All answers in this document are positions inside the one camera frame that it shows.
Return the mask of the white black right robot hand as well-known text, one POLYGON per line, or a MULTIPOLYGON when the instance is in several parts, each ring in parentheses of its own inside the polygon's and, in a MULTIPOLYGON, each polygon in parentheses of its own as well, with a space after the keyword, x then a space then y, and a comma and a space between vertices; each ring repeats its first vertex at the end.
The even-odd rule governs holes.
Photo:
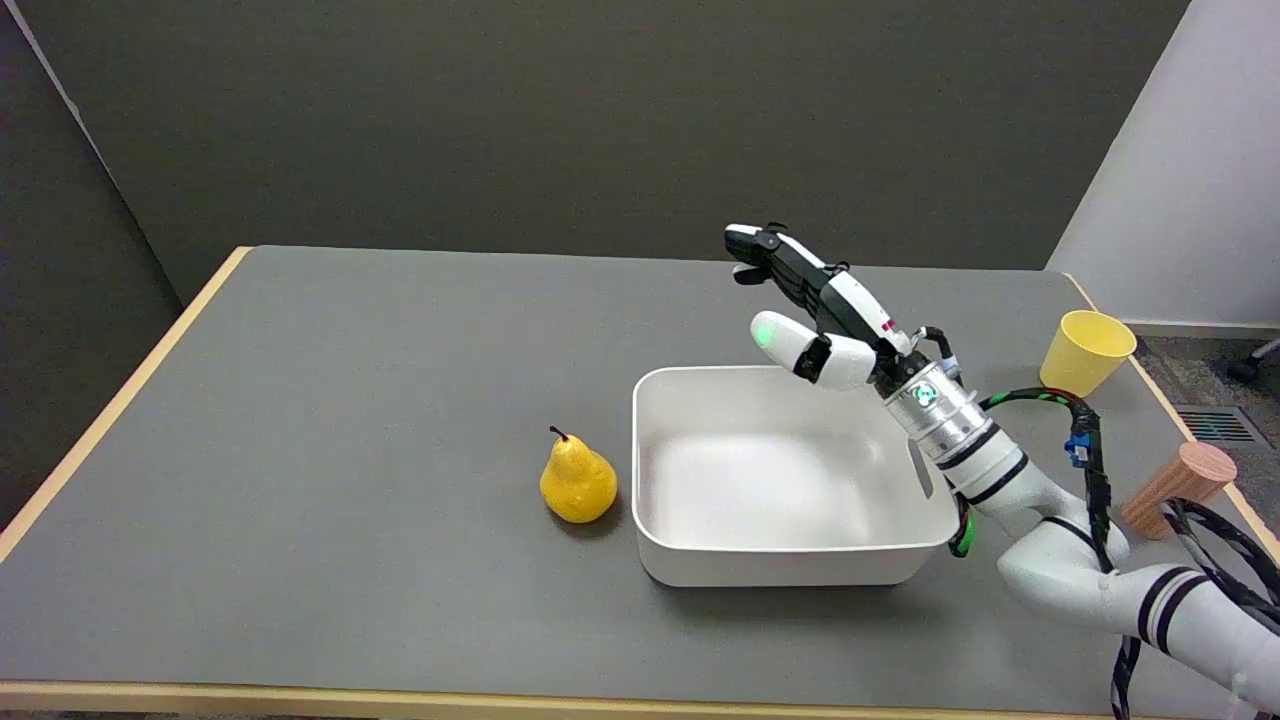
POLYGON ((815 322, 820 333, 860 341, 876 355, 870 383, 891 395, 922 370, 910 336, 900 331, 878 300, 858 282, 845 263, 826 263, 780 223, 730 224, 724 249, 739 264, 739 284, 773 283, 796 307, 815 322))

